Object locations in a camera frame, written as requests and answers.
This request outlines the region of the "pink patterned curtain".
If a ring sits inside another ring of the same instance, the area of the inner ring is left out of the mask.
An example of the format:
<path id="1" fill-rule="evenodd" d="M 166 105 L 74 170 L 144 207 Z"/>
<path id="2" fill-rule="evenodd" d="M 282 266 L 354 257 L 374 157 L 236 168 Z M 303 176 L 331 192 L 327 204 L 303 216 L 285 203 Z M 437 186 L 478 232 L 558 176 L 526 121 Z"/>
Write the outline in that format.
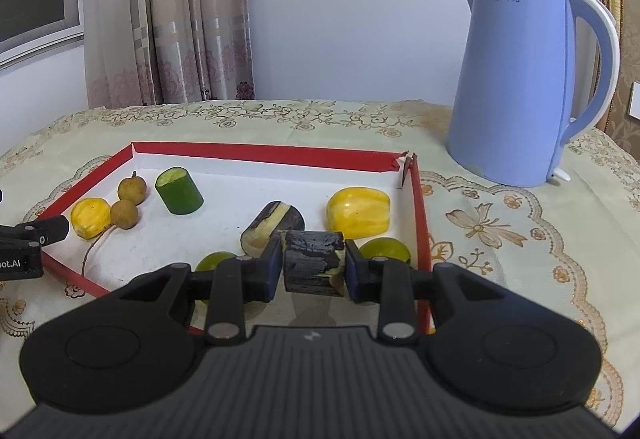
<path id="1" fill-rule="evenodd" d="M 254 98 L 247 0 L 82 0 L 90 107 Z"/>

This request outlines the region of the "cucumber cylinder piece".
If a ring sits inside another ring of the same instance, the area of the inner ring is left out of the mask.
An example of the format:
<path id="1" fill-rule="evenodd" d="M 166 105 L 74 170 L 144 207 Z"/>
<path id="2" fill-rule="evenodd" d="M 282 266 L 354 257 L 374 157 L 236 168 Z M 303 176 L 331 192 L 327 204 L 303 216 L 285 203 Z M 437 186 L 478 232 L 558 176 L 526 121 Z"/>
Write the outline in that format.
<path id="1" fill-rule="evenodd" d="M 189 215 L 204 204 L 200 190 L 183 167 L 171 167 L 161 172 L 154 187 L 171 214 Z"/>

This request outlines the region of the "brown longan fruit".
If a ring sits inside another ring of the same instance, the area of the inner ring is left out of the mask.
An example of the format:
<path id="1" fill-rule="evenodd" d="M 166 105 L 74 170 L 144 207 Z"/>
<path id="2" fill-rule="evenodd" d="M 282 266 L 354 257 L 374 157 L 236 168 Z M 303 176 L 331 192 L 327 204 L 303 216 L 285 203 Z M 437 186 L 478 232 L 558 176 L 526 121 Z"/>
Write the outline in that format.
<path id="1" fill-rule="evenodd" d="M 128 200 L 119 200 L 111 206 L 111 222 L 122 230 L 134 228 L 139 222 L 137 206 Z"/>
<path id="2" fill-rule="evenodd" d="M 133 172 L 130 177 L 119 182 L 117 195 L 121 201 L 139 205 L 145 200 L 146 191 L 148 191 L 148 187 L 145 180 L 136 172 Z"/>

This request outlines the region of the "blue electric kettle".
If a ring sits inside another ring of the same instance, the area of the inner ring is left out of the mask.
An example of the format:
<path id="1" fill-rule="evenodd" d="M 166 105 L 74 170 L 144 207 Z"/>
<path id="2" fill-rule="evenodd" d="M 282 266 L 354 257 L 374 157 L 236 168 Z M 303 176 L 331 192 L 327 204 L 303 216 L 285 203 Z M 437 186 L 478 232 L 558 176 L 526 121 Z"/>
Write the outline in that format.
<path id="1" fill-rule="evenodd" d="M 466 0 L 468 38 L 447 137 L 449 155 L 497 184 L 568 180 L 564 147 L 597 124 L 620 75 L 620 39 L 600 0 Z M 576 21 L 596 36 L 600 72 L 573 118 Z"/>

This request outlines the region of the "dark eggplant chunk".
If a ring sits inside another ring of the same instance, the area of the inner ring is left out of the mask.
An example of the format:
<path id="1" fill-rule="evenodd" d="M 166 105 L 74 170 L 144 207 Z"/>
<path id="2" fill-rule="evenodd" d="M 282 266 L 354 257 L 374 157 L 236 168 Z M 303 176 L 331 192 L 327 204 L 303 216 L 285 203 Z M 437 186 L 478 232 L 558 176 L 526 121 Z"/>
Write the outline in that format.
<path id="1" fill-rule="evenodd" d="M 282 201 L 271 201 L 242 232 L 241 248 L 246 255 L 259 257 L 273 233 L 304 229 L 304 217 L 295 206 Z"/>
<path id="2" fill-rule="evenodd" d="M 341 232 L 292 230 L 283 237 L 283 277 L 290 293 L 345 295 L 346 251 Z"/>

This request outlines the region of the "cream embroidered tablecloth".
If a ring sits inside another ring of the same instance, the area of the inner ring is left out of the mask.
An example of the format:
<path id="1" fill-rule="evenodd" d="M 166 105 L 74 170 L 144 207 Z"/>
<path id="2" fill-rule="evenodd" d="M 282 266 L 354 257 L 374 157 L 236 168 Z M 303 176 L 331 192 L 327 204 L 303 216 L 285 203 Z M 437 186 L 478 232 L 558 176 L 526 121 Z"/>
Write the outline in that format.
<path id="1" fill-rule="evenodd" d="M 456 263 L 573 318 L 597 338 L 603 367 L 587 404 L 627 427 L 639 413 L 639 166 L 600 130 L 571 142 L 568 179 L 494 186 L 445 149 L 450 111 L 421 100 L 208 101 L 93 109 L 1 149 L 1 219 L 39 215 L 134 141 L 413 152 L 434 263 Z"/>

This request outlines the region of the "yellow pepper piece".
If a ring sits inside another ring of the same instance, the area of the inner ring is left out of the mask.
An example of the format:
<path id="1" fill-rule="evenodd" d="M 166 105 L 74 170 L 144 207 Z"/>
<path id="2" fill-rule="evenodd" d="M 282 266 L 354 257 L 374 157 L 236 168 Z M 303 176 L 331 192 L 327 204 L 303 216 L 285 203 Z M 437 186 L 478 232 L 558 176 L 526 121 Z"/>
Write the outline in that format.
<path id="1" fill-rule="evenodd" d="M 367 187 L 338 190 L 326 203 L 326 229 L 352 240 L 385 233 L 390 229 L 390 197 Z"/>
<path id="2" fill-rule="evenodd" d="M 74 204 L 70 224 L 78 237 L 91 240 L 112 225 L 111 205 L 101 198 L 85 198 Z"/>

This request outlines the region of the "red shallow box tray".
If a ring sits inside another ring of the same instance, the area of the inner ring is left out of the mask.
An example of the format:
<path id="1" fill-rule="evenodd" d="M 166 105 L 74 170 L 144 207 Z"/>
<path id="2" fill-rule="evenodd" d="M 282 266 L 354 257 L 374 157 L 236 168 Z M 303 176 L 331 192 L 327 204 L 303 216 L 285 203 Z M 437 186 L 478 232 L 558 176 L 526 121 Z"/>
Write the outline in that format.
<path id="1" fill-rule="evenodd" d="M 416 269 L 431 265 L 418 163 L 410 153 L 199 142 L 134 142 L 47 209 L 70 216 L 85 201 L 116 206 L 140 190 L 137 222 L 85 239 L 70 233 L 43 253 L 53 274 L 92 296 L 168 263 L 252 259 L 285 250 L 271 303 L 249 303 L 250 324 L 373 325 L 354 306 L 344 245 L 390 244 Z"/>

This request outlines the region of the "green tomato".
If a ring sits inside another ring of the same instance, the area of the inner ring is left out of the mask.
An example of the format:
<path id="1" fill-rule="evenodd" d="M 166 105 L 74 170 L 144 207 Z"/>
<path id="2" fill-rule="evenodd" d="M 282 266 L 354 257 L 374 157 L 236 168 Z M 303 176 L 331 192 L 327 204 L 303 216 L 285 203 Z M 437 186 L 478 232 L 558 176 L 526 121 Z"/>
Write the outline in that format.
<path id="1" fill-rule="evenodd" d="M 409 248 L 401 241 L 393 237 L 377 237 L 359 248 L 360 254 L 367 259 L 374 257 L 385 257 L 396 259 L 401 263 L 411 263 L 411 253 Z"/>
<path id="2" fill-rule="evenodd" d="M 220 263 L 227 259 L 236 258 L 236 255 L 230 251 L 214 251 L 212 254 L 205 256 L 195 268 L 195 272 L 208 272 L 217 269 Z"/>

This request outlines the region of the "white wall switch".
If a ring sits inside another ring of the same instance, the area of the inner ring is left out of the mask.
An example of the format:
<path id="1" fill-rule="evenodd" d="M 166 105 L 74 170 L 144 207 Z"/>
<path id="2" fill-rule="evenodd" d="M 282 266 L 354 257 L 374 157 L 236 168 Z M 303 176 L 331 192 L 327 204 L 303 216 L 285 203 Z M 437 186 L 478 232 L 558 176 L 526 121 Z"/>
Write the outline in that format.
<path id="1" fill-rule="evenodd" d="M 636 120 L 640 120 L 640 83 L 639 82 L 634 82 L 634 84 L 632 84 L 631 86 L 628 114 L 632 118 L 635 118 Z"/>

